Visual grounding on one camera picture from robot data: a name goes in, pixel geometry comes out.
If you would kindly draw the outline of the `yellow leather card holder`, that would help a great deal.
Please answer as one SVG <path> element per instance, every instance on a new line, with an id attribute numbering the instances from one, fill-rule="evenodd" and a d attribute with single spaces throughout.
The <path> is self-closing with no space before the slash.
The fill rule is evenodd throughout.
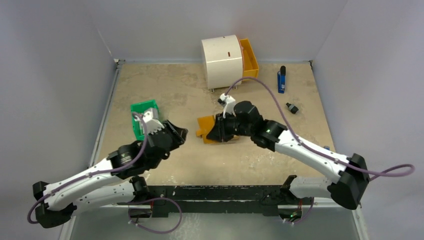
<path id="1" fill-rule="evenodd" d="M 216 116 L 223 116 L 222 113 L 217 113 L 215 115 L 208 115 L 197 118 L 198 129 L 195 134 L 196 137 L 202 138 L 204 144 L 218 144 L 218 143 L 227 143 L 229 141 L 238 141 L 240 139 L 239 136 L 235 136 L 233 134 L 228 134 L 225 132 L 224 142 L 217 142 L 213 140 L 207 139 L 207 134 L 210 132 L 215 123 Z"/>

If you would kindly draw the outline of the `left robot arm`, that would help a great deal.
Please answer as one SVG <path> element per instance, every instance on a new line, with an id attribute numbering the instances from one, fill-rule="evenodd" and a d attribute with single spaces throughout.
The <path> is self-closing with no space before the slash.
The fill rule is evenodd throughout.
<path id="1" fill-rule="evenodd" d="M 33 184 L 36 203 L 27 214 L 30 224 L 53 228 L 87 210 L 110 204 L 146 203 L 150 191 L 144 172 L 158 167 L 186 141 L 188 130 L 169 120 L 143 140 L 120 146 L 92 167 L 55 183 Z"/>

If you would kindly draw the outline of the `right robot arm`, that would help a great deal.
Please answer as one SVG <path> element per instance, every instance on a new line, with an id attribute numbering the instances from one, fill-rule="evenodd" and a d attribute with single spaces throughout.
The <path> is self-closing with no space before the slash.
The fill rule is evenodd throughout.
<path id="1" fill-rule="evenodd" d="M 303 198 L 328 198 L 349 210 L 359 206 L 371 180 L 365 159 L 346 156 L 290 132 L 277 121 L 264 119 L 250 101 L 218 100 L 223 111 L 215 115 L 206 135 L 214 142 L 228 142 L 235 136 L 249 137 L 260 148 L 294 158 L 323 174 L 323 177 L 293 176 L 286 180 L 280 196 L 288 204 Z"/>

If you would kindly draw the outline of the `green plastic bin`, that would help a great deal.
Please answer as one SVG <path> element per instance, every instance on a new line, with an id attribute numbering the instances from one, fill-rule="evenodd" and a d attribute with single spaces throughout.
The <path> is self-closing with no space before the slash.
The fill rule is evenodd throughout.
<path id="1" fill-rule="evenodd" d="M 159 120 L 159 108 L 154 99 L 147 100 L 140 103 L 135 103 L 130 106 L 131 112 L 136 112 L 138 114 L 142 114 L 143 116 L 147 116 L 147 112 L 150 111 L 151 115 L 154 119 Z M 132 119 L 132 129 L 133 133 L 135 135 L 136 140 L 143 141 L 144 140 L 144 132 L 143 132 L 143 125 L 135 120 Z"/>

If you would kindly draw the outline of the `small black knob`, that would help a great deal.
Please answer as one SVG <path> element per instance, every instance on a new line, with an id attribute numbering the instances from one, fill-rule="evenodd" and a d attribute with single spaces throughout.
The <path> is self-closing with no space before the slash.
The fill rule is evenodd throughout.
<path id="1" fill-rule="evenodd" d="M 287 109 L 292 113 L 292 114 L 296 114 L 299 111 L 299 108 L 297 106 L 295 106 L 292 103 L 287 102 L 285 104 L 287 106 Z"/>

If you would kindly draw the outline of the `yellow open drawer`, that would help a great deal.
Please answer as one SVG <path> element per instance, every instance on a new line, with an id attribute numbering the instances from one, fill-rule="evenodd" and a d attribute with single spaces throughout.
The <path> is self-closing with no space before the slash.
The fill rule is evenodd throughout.
<path id="1" fill-rule="evenodd" d="M 257 78 L 259 75 L 259 65 L 249 39 L 240 39 L 239 43 L 241 46 L 243 59 L 242 76 Z"/>

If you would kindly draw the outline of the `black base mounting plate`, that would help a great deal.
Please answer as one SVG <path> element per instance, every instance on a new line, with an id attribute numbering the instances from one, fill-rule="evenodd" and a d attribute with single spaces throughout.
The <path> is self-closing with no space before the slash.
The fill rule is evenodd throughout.
<path id="1" fill-rule="evenodd" d="M 283 185 L 151 185 L 130 200 L 151 207 L 154 218 L 178 212 L 289 217 L 289 210 L 311 202 L 310 197 L 295 197 Z"/>

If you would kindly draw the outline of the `cream round drawer cabinet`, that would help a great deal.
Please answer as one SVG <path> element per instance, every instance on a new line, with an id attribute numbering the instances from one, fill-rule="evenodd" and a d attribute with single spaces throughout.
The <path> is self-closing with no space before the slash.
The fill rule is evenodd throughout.
<path id="1" fill-rule="evenodd" d="M 206 86 L 209 90 L 231 86 L 243 76 L 243 55 L 236 35 L 201 40 Z"/>

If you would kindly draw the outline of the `aluminium frame rail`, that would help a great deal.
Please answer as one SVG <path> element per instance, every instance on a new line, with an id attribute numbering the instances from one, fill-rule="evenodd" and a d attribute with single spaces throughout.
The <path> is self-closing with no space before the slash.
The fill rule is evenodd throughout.
<path id="1" fill-rule="evenodd" d="M 302 182 L 300 184 L 284 184 L 289 193 L 296 198 L 329 198 L 340 206 L 355 210 L 359 205 L 360 194 L 357 190 L 351 191 L 345 186 L 339 188 L 336 184 L 319 185 Z M 116 186 L 106 186 L 84 194 L 77 198 L 78 210 L 84 211 L 89 208 L 97 208 L 108 204 L 127 203 L 136 197 L 137 192 L 148 191 L 148 186 L 140 183 L 122 183 Z"/>

